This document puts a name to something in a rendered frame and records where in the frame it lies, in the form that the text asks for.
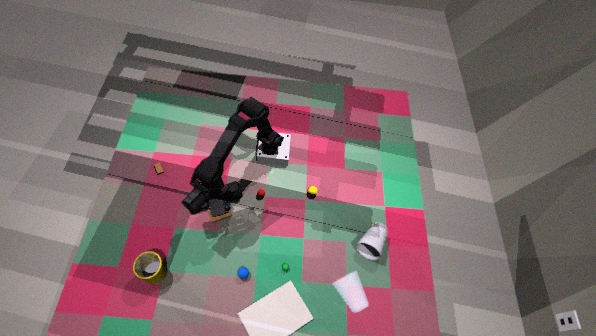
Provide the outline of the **yellow cup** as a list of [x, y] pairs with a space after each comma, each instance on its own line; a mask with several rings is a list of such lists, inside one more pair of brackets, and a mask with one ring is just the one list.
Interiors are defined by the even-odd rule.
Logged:
[[138, 278], [155, 285], [165, 279], [167, 266], [156, 252], [146, 251], [136, 258], [133, 271]]

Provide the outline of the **blue ball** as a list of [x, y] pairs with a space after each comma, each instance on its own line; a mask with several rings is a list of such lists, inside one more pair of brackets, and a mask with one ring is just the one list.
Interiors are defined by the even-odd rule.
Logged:
[[247, 269], [247, 268], [244, 268], [244, 267], [243, 267], [243, 268], [240, 268], [240, 269], [238, 270], [238, 273], [237, 273], [237, 274], [238, 274], [238, 276], [239, 276], [240, 278], [246, 278], [246, 277], [248, 277], [248, 275], [249, 275], [249, 271], [248, 271], [248, 269]]

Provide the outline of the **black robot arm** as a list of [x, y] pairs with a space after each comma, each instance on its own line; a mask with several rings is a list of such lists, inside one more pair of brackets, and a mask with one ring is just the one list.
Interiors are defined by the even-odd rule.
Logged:
[[[240, 117], [238, 113], [241, 111], [250, 119]], [[253, 97], [246, 98], [238, 104], [236, 112], [229, 118], [227, 127], [210, 155], [202, 159], [194, 169], [189, 183], [194, 189], [182, 201], [187, 210], [195, 214], [207, 202], [212, 217], [229, 213], [230, 203], [224, 200], [222, 194], [215, 199], [208, 198], [219, 192], [223, 164], [239, 136], [247, 128], [258, 128], [256, 137], [262, 142], [263, 154], [278, 154], [278, 147], [281, 146], [284, 137], [272, 129], [268, 115], [269, 108]]]

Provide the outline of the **white paper cup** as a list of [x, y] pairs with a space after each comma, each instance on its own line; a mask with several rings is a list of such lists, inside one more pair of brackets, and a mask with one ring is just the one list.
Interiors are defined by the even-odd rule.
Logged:
[[357, 251], [369, 260], [380, 260], [387, 233], [388, 228], [384, 224], [374, 223], [356, 245]]
[[352, 312], [358, 313], [368, 306], [368, 299], [357, 271], [333, 282]]

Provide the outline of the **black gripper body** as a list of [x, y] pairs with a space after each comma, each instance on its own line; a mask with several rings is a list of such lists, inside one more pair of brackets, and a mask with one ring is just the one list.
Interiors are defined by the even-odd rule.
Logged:
[[[240, 199], [243, 196], [237, 181], [228, 183], [226, 187], [222, 188], [222, 190], [220, 188], [219, 192], [214, 196], [209, 196], [211, 198], [208, 198], [208, 200], [215, 199], [221, 194], [225, 199], [232, 198], [232, 200]], [[195, 214], [200, 213], [201, 210], [205, 208], [207, 208], [207, 202], [205, 202], [205, 204]]]

